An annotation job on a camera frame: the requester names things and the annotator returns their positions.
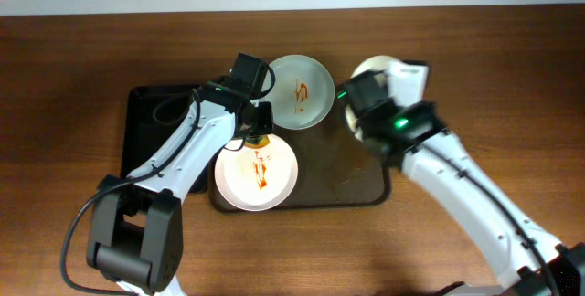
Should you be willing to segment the white plate with sauce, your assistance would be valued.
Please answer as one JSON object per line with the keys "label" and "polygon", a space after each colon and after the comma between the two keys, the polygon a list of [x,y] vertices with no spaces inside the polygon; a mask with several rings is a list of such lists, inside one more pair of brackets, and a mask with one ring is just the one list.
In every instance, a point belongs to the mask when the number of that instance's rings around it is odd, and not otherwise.
{"label": "white plate with sauce", "polygon": [[388,95],[386,68],[397,59],[388,56],[376,56],[362,62],[352,78],[342,86],[338,98],[345,104],[346,125],[353,136],[363,141],[362,130],[358,126],[364,122],[365,127],[373,127],[374,132],[384,132],[388,126],[378,126],[378,122],[389,122],[402,109]]}

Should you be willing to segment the green and orange sponge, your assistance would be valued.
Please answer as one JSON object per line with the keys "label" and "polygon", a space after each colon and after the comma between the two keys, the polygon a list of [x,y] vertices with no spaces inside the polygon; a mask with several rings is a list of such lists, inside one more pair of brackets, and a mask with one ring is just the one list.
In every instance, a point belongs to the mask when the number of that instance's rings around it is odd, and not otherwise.
{"label": "green and orange sponge", "polygon": [[250,136],[246,139],[244,146],[251,149],[260,149],[267,146],[269,143],[270,139],[267,135]]}

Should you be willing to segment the pink plate with sauce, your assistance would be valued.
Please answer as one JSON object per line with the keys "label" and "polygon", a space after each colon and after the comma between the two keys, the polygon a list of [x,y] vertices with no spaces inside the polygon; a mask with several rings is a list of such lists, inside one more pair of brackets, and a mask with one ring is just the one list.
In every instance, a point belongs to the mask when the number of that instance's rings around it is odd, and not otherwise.
{"label": "pink plate with sauce", "polygon": [[299,165],[293,148],[269,134],[261,148],[222,150],[215,162],[215,184],[221,196],[244,211],[264,211],[283,202],[293,191]]}

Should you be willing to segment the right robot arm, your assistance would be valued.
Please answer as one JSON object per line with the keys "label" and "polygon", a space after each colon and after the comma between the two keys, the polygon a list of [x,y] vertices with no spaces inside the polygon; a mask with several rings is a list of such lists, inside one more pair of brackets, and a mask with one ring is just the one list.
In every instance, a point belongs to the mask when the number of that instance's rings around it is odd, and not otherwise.
{"label": "right robot arm", "polygon": [[431,68],[416,60],[363,61],[337,94],[351,134],[385,167],[430,194],[484,255],[497,283],[462,281],[442,295],[581,295],[584,246],[567,248],[527,216],[476,164],[424,100]]}

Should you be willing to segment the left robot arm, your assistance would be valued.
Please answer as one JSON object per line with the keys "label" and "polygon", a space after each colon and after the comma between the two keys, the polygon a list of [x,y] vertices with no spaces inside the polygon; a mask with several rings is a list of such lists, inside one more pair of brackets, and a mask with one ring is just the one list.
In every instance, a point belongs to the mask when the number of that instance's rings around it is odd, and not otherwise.
{"label": "left robot arm", "polygon": [[119,295],[179,295],[182,205],[208,163],[231,140],[271,132],[271,108],[256,101],[274,80],[269,65],[238,54],[226,76],[187,93],[185,116],[171,136],[125,178],[106,176],[89,200],[86,260]]}

